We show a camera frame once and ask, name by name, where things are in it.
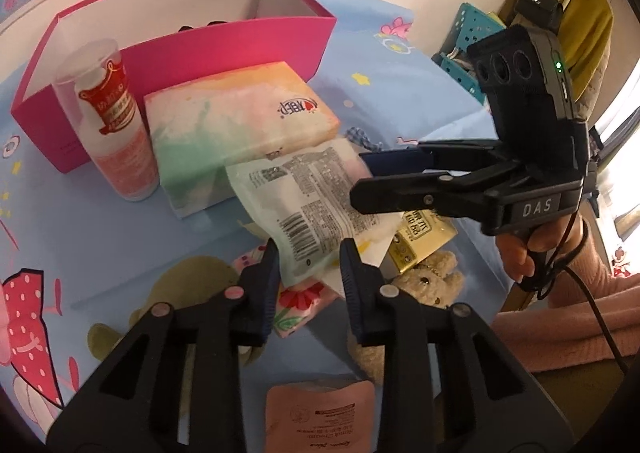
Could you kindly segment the person's right hand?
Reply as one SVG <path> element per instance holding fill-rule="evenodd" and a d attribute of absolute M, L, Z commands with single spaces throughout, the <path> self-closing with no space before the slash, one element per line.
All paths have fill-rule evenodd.
<path fill-rule="evenodd" d="M 579 246 L 583 235 L 582 216 L 576 212 L 538 226 L 528 237 L 503 233 L 496 236 L 495 242 L 504 272 L 520 283 L 535 273 L 533 253 L 557 251 L 556 257 L 564 257 Z"/>

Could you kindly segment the pink sleeve right forearm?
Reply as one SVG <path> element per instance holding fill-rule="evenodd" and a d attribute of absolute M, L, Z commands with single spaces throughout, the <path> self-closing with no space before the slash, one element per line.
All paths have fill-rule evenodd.
<path fill-rule="evenodd" d="M 567 263 L 588 287 L 623 357 L 639 351 L 639 277 L 616 279 L 600 259 L 588 224 Z M 492 330 L 533 373 L 612 358 L 589 303 L 570 273 L 558 274 L 546 309 L 499 313 Z"/>

